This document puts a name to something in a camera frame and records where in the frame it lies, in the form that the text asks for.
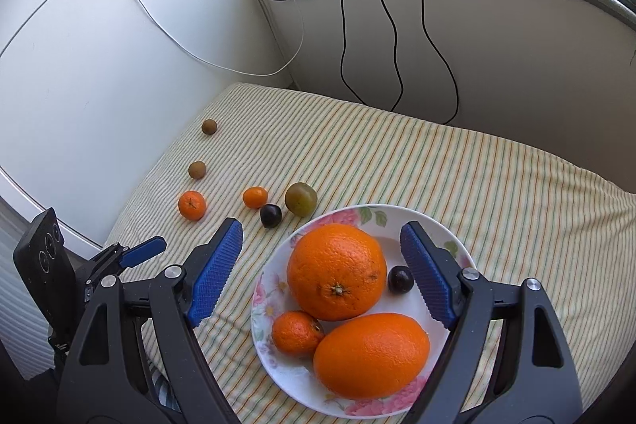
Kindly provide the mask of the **dark plum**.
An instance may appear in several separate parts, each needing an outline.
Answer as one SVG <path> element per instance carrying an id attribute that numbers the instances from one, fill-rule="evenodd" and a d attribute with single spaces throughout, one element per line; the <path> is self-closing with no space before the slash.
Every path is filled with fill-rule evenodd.
<path id="1" fill-rule="evenodd" d="M 265 228 L 276 228 L 283 219 L 283 211 L 277 204 L 264 204 L 260 208 L 261 224 Z"/>
<path id="2" fill-rule="evenodd" d="M 409 293 L 414 284 L 414 277 L 409 267 L 398 265 L 390 269 L 387 285 L 391 294 L 404 295 Z"/>

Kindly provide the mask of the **large round orange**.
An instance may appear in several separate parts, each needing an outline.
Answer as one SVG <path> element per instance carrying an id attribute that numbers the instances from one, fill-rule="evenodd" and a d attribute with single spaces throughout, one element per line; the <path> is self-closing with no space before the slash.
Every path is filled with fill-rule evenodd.
<path id="1" fill-rule="evenodd" d="M 287 283 L 315 319 L 339 322 L 371 310 L 382 298 L 387 263 L 380 242 L 354 226 L 331 223 L 294 245 Z"/>

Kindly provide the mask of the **small orange kumquat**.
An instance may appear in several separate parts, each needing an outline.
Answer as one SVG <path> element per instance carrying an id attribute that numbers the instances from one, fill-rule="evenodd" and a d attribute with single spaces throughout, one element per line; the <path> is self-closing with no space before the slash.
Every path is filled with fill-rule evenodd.
<path id="1" fill-rule="evenodd" d="M 268 191 L 261 186 L 252 186 L 242 193 L 241 198 L 247 208 L 259 210 L 268 203 Z"/>

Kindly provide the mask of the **green brown tomato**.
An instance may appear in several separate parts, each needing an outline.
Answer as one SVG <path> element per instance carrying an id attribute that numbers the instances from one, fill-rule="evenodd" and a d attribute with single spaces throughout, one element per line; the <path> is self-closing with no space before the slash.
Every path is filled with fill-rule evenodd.
<path id="1" fill-rule="evenodd" d="M 309 217 L 315 212 L 318 197 L 315 190 L 309 185 L 298 182 L 292 184 L 285 193 L 287 209 L 297 217 Z"/>

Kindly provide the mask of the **striped cloth mat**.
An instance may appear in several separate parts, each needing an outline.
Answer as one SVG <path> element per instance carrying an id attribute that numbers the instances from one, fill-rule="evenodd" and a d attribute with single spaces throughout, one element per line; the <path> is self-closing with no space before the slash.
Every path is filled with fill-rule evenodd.
<path id="1" fill-rule="evenodd" d="M 242 193 L 264 187 L 280 202 L 296 182 L 316 190 L 319 213 L 347 205 L 399 205 L 443 224 L 487 278 L 535 277 L 547 289 L 593 404 L 635 341 L 635 197 L 601 176 L 534 147 L 294 90 L 239 84 L 194 118 L 139 184 L 109 241 L 133 246 L 162 236 L 166 251 L 129 270 L 156 275 L 207 242 L 223 219 L 244 227 L 244 249 L 215 314 L 197 328 L 207 362 L 246 423 L 320 423 L 285 395 L 251 340 L 256 278 L 280 241 L 301 226 L 267 230 Z M 188 175 L 202 161 L 201 180 Z M 178 210 L 188 190 L 207 202 L 202 219 Z"/>

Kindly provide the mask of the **brown kiwi fruit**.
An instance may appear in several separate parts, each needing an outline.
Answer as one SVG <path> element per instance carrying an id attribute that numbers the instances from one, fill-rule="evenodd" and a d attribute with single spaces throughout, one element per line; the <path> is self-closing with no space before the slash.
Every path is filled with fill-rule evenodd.
<path id="1" fill-rule="evenodd" d="M 218 125 L 215 120 L 204 120 L 202 123 L 202 131 L 204 134 L 208 134 L 208 136 L 212 136 L 217 132 Z"/>

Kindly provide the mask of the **tangerine on plate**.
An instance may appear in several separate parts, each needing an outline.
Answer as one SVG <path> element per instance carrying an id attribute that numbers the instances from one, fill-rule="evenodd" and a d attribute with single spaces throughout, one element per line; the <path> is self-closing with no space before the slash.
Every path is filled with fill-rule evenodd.
<path id="1" fill-rule="evenodd" d="M 277 350 L 293 357 L 309 357 L 324 339 L 320 323 L 303 311 L 288 311 L 271 326 L 271 340 Z"/>

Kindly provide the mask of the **small tangerine with stem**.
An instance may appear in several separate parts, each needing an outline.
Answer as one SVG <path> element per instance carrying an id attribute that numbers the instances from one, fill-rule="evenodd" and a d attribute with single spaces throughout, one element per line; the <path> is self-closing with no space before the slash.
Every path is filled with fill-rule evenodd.
<path id="1" fill-rule="evenodd" d="M 207 202 L 201 193 L 188 190 L 180 196 L 178 210 L 188 221 L 197 222 L 204 217 L 207 211 Z"/>

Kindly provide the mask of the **oval orange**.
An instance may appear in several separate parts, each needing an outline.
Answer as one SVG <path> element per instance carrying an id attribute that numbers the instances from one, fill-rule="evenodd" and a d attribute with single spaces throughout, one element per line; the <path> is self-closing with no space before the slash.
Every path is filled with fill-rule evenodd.
<path id="1" fill-rule="evenodd" d="M 317 379 L 347 399 L 384 398 L 401 391 L 424 369 L 430 340 L 424 328 L 399 313 L 376 313 L 330 331 L 316 348 Z"/>

